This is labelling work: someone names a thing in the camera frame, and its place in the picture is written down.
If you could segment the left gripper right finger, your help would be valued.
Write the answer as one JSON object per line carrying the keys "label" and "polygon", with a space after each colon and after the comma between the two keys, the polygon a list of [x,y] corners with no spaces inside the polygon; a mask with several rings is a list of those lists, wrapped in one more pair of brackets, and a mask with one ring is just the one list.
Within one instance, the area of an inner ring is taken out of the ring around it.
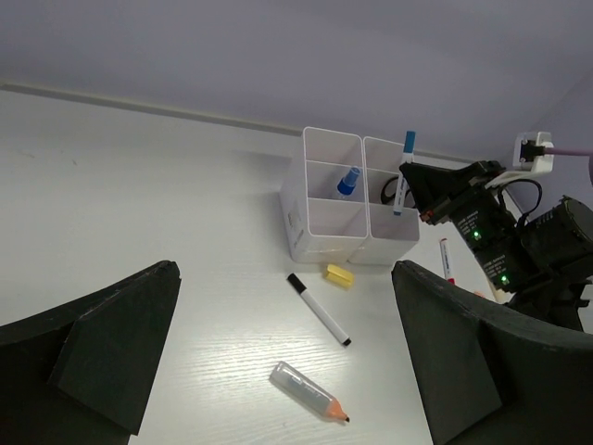
{"label": "left gripper right finger", "polygon": [[435,444],[589,444],[592,336],[454,286],[413,261],[392,271]]}

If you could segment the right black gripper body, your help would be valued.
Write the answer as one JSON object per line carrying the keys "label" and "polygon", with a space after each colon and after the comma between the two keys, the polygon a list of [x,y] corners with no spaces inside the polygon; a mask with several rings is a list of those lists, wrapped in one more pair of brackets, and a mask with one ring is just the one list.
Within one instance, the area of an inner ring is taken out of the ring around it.
{"label": "right black gripper body", "polygon": [[421,220],[430,225],[451,222],[474,255],[482,260],[505,256],[519,258],[519,239],[515,220],[499,204],[495,192],[486,184],[504,172],[496,161],[477,161],[476,175],[470,188],[453,200],[447,200],[435,210],[420,213]]}

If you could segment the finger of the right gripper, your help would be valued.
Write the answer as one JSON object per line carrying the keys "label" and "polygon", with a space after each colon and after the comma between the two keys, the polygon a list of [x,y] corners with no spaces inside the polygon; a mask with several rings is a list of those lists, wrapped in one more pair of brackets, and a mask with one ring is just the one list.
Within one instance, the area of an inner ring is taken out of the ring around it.
{"label": "finger of the right gripper", "polygon": [[469,189],[477,169],[471,165],[458,170],[404,163],[399,167],[420,213],[435,210]]}

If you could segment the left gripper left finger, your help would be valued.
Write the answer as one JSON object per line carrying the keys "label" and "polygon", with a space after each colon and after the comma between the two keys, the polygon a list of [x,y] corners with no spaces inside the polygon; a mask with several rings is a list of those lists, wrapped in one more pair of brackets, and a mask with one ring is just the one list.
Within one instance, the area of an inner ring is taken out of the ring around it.
{"label": "left gripper left finger", "polygon": [[1,328],[4,444],[138,435],[181,287],[174,261]]}

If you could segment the black handled scissors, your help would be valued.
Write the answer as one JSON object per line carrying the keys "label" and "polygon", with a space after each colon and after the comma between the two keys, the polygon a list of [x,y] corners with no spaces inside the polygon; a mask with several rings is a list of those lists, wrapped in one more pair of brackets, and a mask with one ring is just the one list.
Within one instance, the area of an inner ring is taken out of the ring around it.
{"label": "black handled scissors", "polygon": [[[380,202],[383,205],[393,205],[395,202],[396,192],[397,192],[397,183],[399,177],[393,176],[389,178],[383,185],[380,193]],[[404,207],[415,209],[416,204],[409,189],[406,190],[405,199],[404,199]]]}

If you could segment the blue capped clear bottle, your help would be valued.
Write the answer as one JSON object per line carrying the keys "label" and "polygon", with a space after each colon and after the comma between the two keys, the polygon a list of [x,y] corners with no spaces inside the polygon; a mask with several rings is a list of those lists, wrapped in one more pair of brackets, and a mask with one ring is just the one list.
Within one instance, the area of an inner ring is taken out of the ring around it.
{"label": "blue capped clear bottle", "polygon": [[334,197],[341,200],[350,199],[357,187],[360,173],[361,170],[359,167],[351,167],[338,182],[334,191]]}

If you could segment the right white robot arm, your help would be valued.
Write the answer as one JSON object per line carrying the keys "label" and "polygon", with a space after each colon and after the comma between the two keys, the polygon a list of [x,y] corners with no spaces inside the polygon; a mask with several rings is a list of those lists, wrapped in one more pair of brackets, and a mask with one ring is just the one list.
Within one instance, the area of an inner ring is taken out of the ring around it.
{"label": "right white robot arm", "polygon": [[504,201],[504,168],[478,161],[459,170],[418,163],[399,168],[421,220],[451,222],[494,288],[525,315],[575,331],[588,305],[582,293],[592,277],[592,211],[563,197],[534,220],[514,218]]}

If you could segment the red capped white marker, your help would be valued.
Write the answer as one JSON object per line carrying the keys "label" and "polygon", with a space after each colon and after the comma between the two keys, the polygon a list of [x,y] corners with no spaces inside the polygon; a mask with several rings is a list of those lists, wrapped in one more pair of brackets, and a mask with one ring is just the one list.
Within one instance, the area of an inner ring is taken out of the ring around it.
{"label": "red capped white marker", "polygon": [[450,254],[448,240],[446,238],[441,238],[439,240],[439,247],[440,247],[444,277],[452,285],[455,285],[456,280],[455,280],[455,274],[453,272],[452,257]]}

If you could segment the cream glue stick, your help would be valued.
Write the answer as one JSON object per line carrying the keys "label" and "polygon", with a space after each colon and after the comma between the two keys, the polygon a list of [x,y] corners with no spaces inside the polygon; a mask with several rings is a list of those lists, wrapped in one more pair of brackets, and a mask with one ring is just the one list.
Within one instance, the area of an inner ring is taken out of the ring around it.
{"label": "cream glue stick", "polygon": [[490,278],[487,278],[486,281],[490,287],[494,301],[498,304],[506,303],[508,301],[507,293],[502,289],[497,289]]}

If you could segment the white organizer left column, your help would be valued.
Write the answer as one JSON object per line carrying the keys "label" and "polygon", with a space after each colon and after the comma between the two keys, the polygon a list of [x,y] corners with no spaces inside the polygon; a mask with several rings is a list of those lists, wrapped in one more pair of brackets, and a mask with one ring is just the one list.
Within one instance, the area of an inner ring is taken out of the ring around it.
{"label": "white organizer left column", "polygon": [[[361,170],[353,195],[336,199],[338,182],[353,166]],[[369,235],[361,138],[305,128],[284,178],[280,202],[293,261],[348,261]]]}

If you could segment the yellow eraser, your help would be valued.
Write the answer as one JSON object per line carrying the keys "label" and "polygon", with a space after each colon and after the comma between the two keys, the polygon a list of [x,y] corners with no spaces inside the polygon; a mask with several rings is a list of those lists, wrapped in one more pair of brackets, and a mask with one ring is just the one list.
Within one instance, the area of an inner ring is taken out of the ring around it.
{"label": "yellow eraser", "polygon": [[350,289],[354,284],[355,276],[342,267],[328,264],[324,270],[324,279],[341,288]]}

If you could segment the black capped white marker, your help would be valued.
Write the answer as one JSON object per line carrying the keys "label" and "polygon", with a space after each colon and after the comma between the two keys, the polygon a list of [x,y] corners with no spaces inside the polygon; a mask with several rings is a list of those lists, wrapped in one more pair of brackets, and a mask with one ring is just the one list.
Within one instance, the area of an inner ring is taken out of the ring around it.
{"label": "black capped white marker", "polygon": [[324,307],[312,296],[305,284],[294,274],[290,273],[286,281],[297,292],[302,300],[309,306],[312,312],[328,329],[333,337],[344,347],[351,344],[351,337],[337,323],[337,321],[324,309]]}

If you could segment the orange tipped clear tube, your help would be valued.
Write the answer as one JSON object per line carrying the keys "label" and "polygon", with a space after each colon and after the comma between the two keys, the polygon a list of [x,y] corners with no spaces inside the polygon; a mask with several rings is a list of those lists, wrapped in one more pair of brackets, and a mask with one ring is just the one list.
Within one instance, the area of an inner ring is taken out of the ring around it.
{"label": "orange tipped clear tube", "polygon": [[270,381],[281,391],[313,411],[321,419],[349,423],[350,417],[338,399],[287,362],[278,362]]}

